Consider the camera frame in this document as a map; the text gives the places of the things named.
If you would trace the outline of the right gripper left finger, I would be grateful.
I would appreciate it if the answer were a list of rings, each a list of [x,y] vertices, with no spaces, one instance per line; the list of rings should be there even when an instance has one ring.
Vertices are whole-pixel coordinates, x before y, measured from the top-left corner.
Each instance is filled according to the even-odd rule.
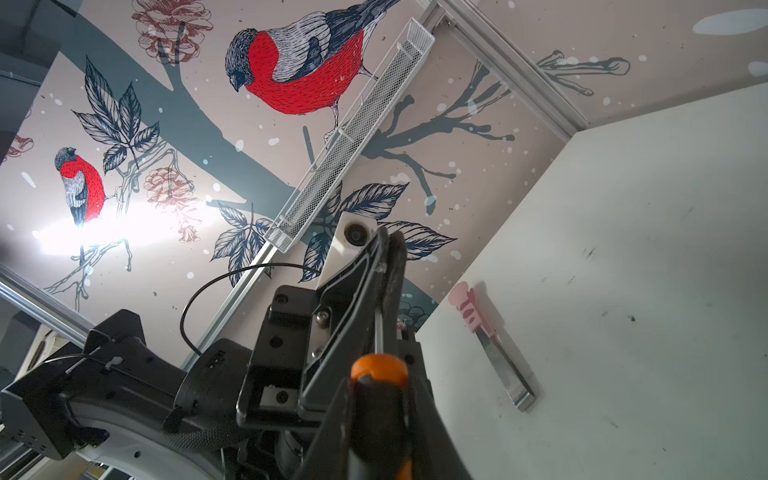
[[[347,479],[354,383],[343,380],[294,479]]]

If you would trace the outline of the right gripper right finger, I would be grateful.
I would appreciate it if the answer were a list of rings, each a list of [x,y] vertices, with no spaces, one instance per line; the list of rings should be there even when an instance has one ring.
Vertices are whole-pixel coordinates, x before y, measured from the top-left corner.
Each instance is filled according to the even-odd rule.
[[[471,479],[434,402],[421,345],[407,342],[408,414],[414,479]]]

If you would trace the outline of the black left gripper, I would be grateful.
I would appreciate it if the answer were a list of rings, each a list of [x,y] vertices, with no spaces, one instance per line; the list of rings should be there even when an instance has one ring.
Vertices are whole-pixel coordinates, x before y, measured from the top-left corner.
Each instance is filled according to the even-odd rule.
[[[246,430],[315,432],[340,382],[370,345],[383,290],[383,352],[397,353],[399,302],[407,262],[401,231],[382,227],[317,292],[275,291],[236,402]]]

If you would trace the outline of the orange black screwdriver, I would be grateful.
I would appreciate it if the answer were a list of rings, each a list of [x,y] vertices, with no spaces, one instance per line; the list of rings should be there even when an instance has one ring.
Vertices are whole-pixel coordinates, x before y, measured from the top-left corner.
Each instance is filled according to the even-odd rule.
[[[348,443],[349,479],[411,479],[406,393],[409,373],[393,351],[396,330],[374,310],[373,351],[351,368],[353,409]]]

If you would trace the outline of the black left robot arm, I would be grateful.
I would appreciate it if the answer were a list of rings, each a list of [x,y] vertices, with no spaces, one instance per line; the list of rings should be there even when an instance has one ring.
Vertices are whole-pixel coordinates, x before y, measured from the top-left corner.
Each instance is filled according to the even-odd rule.
[[[188,371],[121,310],[1,394],[4,434],[51,460],[137,479],[395,477],[410,447],[399,355],[404,236],[377,230],[317,289],[276,290],[256,344],[221,339]]]

